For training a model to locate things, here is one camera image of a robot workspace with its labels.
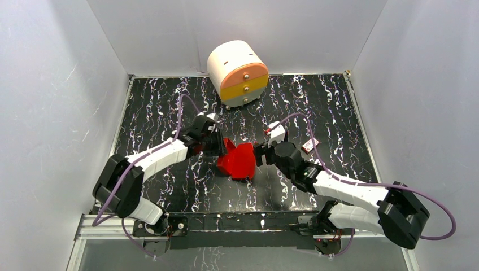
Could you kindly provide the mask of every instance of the black tabletop with white veins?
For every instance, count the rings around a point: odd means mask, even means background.
[[[218,127],[235,144],[264,142],[268,124],[301,112],[312,123],[318,150],[338,174],[377,182],[371,158],[342,74],[270,76],[259,99],[226,110],[208,77],[135,78],[116,152],[135,154],[154,147],[176,129],[178,98],[191,96],[200,110],[219,115]],[[191,124],[193,106],[184,100],[182,125]],[[300,117],[285,124],[289,140],[309,139]],[[313,159],[312,154],[303,157]],[[195,156],[146,180],[143,197],[168,212],[261,212],[320,210],[324,197],[299,191],[274,165],[256,168],[247,182],[232,181],[216,169],[217,158]]]

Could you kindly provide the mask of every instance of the white wall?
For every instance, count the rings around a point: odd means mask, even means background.
[[[352,70],[359,109],[384,182],[440,199],[458,230],[421,241],[421,270],[478,270],[479,2],[389,0]],[[427,204],[424,234],[447,216]]]
[[[0,270],[65,270],[127,84],[85,0],[2,1]]]
[[[129,74],[197,75],[245,40],[270,73],[351,69],[386,0],[88,0]]]

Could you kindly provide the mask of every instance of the floor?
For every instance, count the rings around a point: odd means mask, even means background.
[[[146,246],[150,251],[155,248]],[[385,237],[356,238],[350,250],[333,260],[294,247],[206,247],[168,250],[146,259],[129,240],[88,240],[80,271],[407,271],[401,249]]]
[[[320,155],[329,168],[377,182],[343,74],[271,76],[258,100],[231,110],[221,104],[207,77],[135,78],[115,152],[134,154],[170,137],[183,93],[203,110],[218,113],[223,135],[236,144],[263,142],[267,124],[303,112],[312,121]],[[194,117],[191,105],[185,104],[184,112],[187,125]],[[296,146],[308,140],[304,120],[291,120],[286,128]],[[303,156],[312,159],[311,154]],[[258,168],[250,182],[242,183],[223,177],[215,159],[202,156],[147,180],[143,196],[170,213],[310,211],[320,210],[327,200],[298,191],[274,166]],[[288,246],[200,247],[166,253],[165,242],[145,246],[159,256],[157,261],[144,258],[127,240],[88,240],[80,270],[407,270],[400,248],[385,237],[355,238],[350,250],[333,261],[318,258],[315,250]]]
[[[162,143],[177,123],[177,101],[189,94],[196,105],[220,116],[223,136],[234,143],[263,142],[267,125],[294,112],[312,122],[320,155],[339,174],[377,182],[343,74],[271,76],[265,93],[243,107],[226,110],[208,77],[133,80],[115,151],[130,155]],[[184,105],[183,123],[194,117]],[[306,123],[286,125],[296,146],[308,141]],[[257,168],[247,183],[219,174],[214,158],[194,157],[144,183],[143,196],[168,212],[254,212],[319,210],[326,199],[292,186],[275,166]]]

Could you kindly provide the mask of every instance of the small box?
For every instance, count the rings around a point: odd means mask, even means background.
[[[315,140],[315,146],[318,145],[319,141],[316,140],[316,138],[314,139]],[[308,140],[308,142],[306,142],[302,147],[301,147],[301,150],[303,150],[305,153],[307,154],[310,154],[310,152],[313,150],[313,141],[310,139]]]
[[[268,84],[268,68],[244,41],[230,41],[214,49],[206,70],[221,101],[229,107],[258,99]]]

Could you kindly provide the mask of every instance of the red plastic piece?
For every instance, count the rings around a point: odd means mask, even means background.
[[[223,142],[228,154],[218,157],[216,163],[218,169],[224,174],[230,175],[233,180],[253,179],[256,172],[253,144],[242,143],[235,146],[229,138],[224,138]]]

